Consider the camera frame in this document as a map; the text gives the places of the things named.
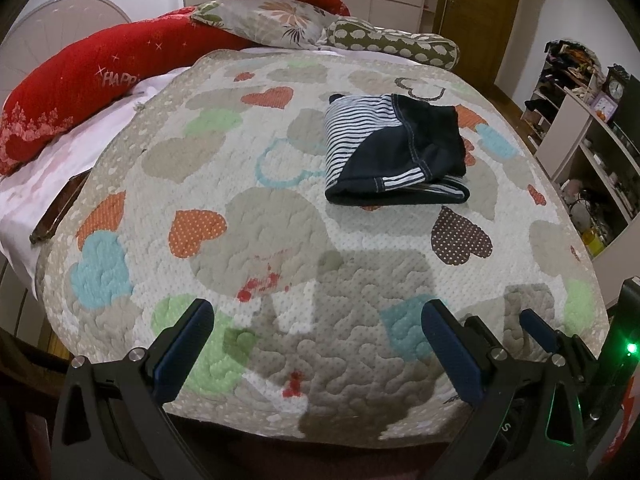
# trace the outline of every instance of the wooden door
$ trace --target wooden door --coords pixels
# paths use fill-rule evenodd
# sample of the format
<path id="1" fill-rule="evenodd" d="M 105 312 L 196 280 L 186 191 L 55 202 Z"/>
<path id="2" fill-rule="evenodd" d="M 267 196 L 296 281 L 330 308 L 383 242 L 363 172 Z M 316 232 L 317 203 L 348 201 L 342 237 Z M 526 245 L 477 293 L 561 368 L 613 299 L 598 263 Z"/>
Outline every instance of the wooden door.
<path id="1" fill-rule="evenodd" d="M 519 0 L 438 0 L 434 31 L 455 41 L 454 71 L 479 91 L 490 88 L 509 41 Z"/>

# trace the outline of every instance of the alarm clock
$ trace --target alarm clock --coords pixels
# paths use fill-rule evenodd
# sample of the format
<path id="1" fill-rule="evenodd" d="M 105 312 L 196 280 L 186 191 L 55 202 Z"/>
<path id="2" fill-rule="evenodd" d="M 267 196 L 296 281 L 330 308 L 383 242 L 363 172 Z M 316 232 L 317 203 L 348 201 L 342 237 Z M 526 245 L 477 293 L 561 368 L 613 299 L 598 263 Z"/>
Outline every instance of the alarm clock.
<path id="1" fill-rule="evenodd" d="M 602 91 L 616 103 L 619 103 L 625 92 L 625 86 L 629 82 L 629 77 L 629 74 L 620 65 L 610 66 L 607 79 L 602 85 Z"/>
<path id="2" fill-rule="evenodd" d="M 596 115 L 600 117 L 604 122 L 608 123 L 610 118 L 613 117 L 618 103 L 615 102 L 608 94 L 600 92 L 598 96 L 593 100 L 591 108 L 596 112 Z"/>

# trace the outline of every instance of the bottle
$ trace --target bottle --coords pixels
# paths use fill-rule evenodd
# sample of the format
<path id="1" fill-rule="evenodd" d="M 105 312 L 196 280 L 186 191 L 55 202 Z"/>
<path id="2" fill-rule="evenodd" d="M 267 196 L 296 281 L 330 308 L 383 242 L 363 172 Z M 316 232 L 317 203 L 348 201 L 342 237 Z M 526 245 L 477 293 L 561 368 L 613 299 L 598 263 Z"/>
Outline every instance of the bottle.
<path id="1" fill-rule="evenodd" d="M 592 258 L 598 256 L 604 250 L 604 242 L 593 227 L 582 233 L 582 243 L 587 247 Z"/>

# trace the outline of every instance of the blue heart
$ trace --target blue heart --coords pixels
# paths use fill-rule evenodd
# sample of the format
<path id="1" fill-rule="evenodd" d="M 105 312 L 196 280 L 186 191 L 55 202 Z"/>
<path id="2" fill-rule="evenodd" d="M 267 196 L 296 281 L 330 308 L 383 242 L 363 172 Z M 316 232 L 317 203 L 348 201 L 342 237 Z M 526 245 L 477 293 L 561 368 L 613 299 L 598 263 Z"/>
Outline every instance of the blue heart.
<path id="1" fill-rule="evenodd" d="M 70 274 L 71 287 L 82 306 L 108 306 L 133 292 L 124 256 L 116 233 L 96 231 L 86 238 L 82 260 L 72 265 Z"/>

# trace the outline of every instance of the floral pillow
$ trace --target floral pillow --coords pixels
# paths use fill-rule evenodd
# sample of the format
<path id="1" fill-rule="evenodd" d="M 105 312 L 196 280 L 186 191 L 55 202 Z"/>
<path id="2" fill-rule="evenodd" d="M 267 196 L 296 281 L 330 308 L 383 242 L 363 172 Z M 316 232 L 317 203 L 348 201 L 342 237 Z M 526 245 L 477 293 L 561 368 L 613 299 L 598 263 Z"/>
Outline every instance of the floral pillow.
<path id="1" fill-rule="evenodd" d="M 265 46 L 317 50 L 336 16 L 296 0 L 215 0 L 191 18 Z"/>

